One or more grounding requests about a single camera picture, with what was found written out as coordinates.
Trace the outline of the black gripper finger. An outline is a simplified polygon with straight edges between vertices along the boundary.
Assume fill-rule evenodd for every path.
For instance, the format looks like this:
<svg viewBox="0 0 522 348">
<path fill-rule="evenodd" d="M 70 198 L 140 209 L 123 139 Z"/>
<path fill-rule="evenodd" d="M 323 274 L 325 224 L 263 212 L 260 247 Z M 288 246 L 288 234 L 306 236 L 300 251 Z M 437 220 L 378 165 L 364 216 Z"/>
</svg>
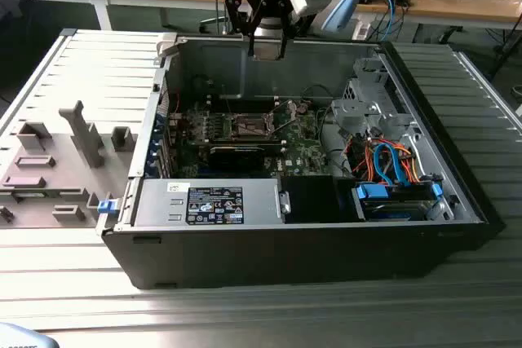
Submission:
<svg viewBox="0 0 522 348">
<path fill-rule="evenodd" d="M 243 1 L 246 1 L 251 8 L 250 15 L 239 11 Z M 253 57 L 255 31 L 263 18 L 263 0 L 225 0 L 224 4 L 233 30 L 249 38 L 248 56 Z"/>
<path fill-rule="evenodd" d="M 280 0 L 280 20 L 281 20 L 281 47 L 279 58 L 285 57 L 285 51 L 288 41 L 294 37 L 293 15 L 294 9 L 290 0 Z"/>
</svg>

